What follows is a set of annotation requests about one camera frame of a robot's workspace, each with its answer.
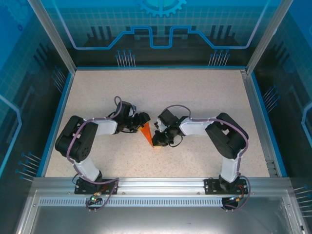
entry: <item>black mounting plate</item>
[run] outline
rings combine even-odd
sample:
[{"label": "black mounting plate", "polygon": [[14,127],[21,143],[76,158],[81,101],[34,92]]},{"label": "black mounting plate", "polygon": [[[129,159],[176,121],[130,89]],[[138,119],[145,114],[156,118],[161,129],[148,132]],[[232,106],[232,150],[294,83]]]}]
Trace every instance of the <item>black mounting plate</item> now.
[{"label": "black mounting plate", "polygon": [[[106,188],[103,192],[101,192],[102,195],[109,195],[115,185],[115,182],[109,183],[109,184],[103,184],[100,186],[90,186],[90,183],[79,178],[76,182],[75,187],[75,194],[89,194],[92,195],[103,188]],[[113,192],[114,195],[117,194],[117,188],[115,188],[115,191]]]},{"label": "black mounting plate", "polygon": [[237,181],[236,186],[234,186],[228,193],[225,192],[223,189],[221,189],[219,179],[209,178],[204,180],[204,189],[206,195],[228,195],[228,194],[241,195],[242,191],[238,187],[238,185],[242,185],[244,187],[244,195],[247,195],[248,194],[247,182],[244,179],[239,179]]}]

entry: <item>enclosure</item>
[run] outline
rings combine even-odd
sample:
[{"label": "enclosure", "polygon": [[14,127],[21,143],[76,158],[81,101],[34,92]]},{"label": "enclosure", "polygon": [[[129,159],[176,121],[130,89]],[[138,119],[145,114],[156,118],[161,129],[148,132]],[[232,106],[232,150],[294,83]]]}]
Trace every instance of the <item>enclosure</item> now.
[{"label": "enclosure", "polygon": [[[0,3],[1,233],[310,233],[312,3],[303,0],[28,0]],[[152,148],[141,132],[95,138],[117,193],[96,214],[55,149],[71,116],[114,97],[149,114],[229,114],[249,135],[250,198],[207,194],[223,159],[208,137]],[[186,111],[175,107],[178,117]]]}]

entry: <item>orange triangular prism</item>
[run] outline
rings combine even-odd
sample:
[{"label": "orange triangular prism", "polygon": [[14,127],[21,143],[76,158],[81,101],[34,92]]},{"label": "orange triangular prism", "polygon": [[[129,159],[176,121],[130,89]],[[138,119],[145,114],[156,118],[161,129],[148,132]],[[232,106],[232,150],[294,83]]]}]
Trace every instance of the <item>orange triangular prism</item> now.
[{"label": "orange triangular prism", "polygon": [[147,141],[151,144],[151,146],[153,147],[153,143],[152,143],[152,134],[151,134],[151,129],[150,129],[150,124],[147,122],[144,124],[143,128],[141,128],[141,132],[143,133],[143,135],[145,136],[145,138],[147,139]]}]

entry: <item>beige tabletop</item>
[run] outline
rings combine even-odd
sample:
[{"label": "beige tabletop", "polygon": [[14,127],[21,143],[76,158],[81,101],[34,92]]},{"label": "beige tabletop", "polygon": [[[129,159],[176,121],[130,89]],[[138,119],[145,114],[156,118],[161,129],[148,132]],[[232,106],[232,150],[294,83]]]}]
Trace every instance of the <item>beige tabletop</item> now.
[{"label": "beige tabletop", "polygon": [[[150,115],[152,134],[157,116],[172,104],[188,106],[193,118],[229,114],[249,135],[242,174],[269,176],[240,71],[77,71],[58,135],[73,115],[88,119],[110,114],[116,109],[116,95]],[[178,117],[187,115],[181,108],[171,111]],[[95,138],[90,157],[103,176],[109,177],[215,177],[222,166],[222,156],[203,136],[186,136],[176,148],[152,148],[140,132],[103,135]],[[46,176],[72,177],[75,173],[54,149]]]}]

